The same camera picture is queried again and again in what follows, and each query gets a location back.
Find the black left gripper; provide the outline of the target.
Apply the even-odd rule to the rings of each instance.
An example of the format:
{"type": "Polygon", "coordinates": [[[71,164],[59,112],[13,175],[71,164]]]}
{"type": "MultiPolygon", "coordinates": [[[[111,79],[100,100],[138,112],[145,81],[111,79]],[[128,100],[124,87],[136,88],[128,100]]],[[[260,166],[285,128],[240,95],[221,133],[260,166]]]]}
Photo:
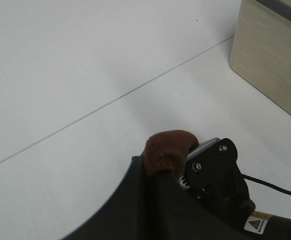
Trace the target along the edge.
{"type": "Polygon", "coordinates": [[[190,151],[179,179],[181,187],[207,211],[230,225],[256,209],[237,159],[235,144],[215,137],[190,151]]]}

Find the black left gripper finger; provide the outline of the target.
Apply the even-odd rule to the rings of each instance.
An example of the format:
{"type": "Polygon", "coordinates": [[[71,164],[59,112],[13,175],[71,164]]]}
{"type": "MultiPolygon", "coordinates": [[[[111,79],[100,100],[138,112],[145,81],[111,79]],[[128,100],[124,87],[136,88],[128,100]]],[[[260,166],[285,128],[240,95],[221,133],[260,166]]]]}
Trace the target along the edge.
{"type": "Polygon", "coordinates": [[[135,156],[107,202],[66,240],[239,240],[185,192],[168,171],[148,178],[135,156]]]}

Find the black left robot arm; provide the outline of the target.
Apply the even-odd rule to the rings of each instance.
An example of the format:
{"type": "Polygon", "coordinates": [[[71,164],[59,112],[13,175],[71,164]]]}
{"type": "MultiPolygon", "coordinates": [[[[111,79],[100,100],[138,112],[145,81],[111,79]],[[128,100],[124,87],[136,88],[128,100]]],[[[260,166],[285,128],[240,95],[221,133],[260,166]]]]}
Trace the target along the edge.
{"type": "Polygon", "coordinates": [[[228,138],[213,138],[170,170],[147,177],[132,159],[107,202],[69,240],[291,240],[291,219],[256,211],[228,138]]]}

